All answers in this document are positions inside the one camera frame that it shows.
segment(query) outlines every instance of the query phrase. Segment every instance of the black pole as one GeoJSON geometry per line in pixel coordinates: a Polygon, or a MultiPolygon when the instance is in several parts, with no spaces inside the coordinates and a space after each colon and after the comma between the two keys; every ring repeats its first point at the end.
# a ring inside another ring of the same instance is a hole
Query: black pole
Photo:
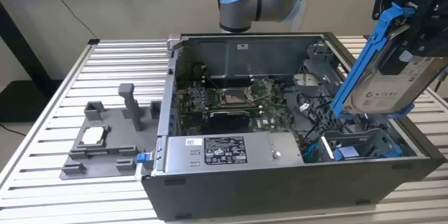
{"type": "Polygon", "coordinates": [[[46,71],[32,51],[26,40],[24,39],[14,21],[12,20],[2,4],[0,3],[0,36],[9,47],[16,59],[26,71],[37,89],[44,96],[50,99],[56,91],[56,85],[52,82],[46,71]]]}

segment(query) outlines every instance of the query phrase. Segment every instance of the metal panel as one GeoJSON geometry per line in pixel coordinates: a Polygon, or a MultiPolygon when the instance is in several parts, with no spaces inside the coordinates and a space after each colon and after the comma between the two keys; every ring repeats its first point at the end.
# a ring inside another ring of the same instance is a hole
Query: metal panel
{"type": "MultiPolygon", "coordinates": [[[[340,41],[352,53],[365,44],[361,36],[344,36],[340,41]]],[[[150,64],[160,67],[168,60],[164,40],[101,40],[89,57],[92,49],[94,47],[88,47],[76,62],[58,94],[1,173],[2,176],[9,174],[0,190],[1,223],[162,223],[156,219],[133,176],[58,179],[85,102],[98,99],[105,101],[106,108],[124,107],[114,88],[122,82],[132,82],[136,98],[146,105],[164,88],[165,71],[148,70],[150,64]]],[[[420,96],[409,118],[448,156],[448,108],[430,90],[420,96]]],[[[217,218],[213,223],[446,224],[446,198],[448,164],[444,164],[424,181],[402,184],[374,207],[217,218]]]]}

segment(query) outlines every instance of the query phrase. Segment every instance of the green motherboard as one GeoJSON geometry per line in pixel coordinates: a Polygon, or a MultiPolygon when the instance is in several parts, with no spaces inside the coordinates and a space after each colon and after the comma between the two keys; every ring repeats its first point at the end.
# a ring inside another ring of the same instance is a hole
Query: green motherboard
{"type": "Polygon", "coordinates": [[[237,88],[193,82],[178,90],[178,111],[182,135],[294,131],[280,84],[269,78],[237,88]]]}

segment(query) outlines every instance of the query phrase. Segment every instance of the power supply label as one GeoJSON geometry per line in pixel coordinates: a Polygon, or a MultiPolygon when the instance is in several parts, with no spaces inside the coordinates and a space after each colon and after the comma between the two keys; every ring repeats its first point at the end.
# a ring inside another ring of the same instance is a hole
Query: power supply label
{"type": "Polygon", "coordinates": [[[204,153],[206,165],[244,164],[246,151],[241,136],[205,137],[204,153]]]}

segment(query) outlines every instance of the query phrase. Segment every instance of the blue latch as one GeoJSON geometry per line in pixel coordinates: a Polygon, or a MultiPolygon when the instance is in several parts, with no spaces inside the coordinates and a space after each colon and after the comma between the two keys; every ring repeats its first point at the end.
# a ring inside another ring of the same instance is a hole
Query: blue latch
{"type": "Polygon", "coordinates": [[[150,161],[152,153],[138,153],[136,161],[137,163],[144,163],[150,161]]]}

